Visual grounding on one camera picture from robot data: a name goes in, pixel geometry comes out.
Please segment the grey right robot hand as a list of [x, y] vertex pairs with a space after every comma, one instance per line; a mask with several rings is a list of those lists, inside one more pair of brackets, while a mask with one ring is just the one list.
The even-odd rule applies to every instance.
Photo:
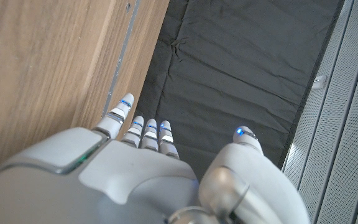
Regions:
[[134, 97], [93, 129], [50, 136], [0, 166], [0, 223], [308, 223], [288, 178], [238, 127], [201, 179], [180, 159], [168, 121], [137, 116]]

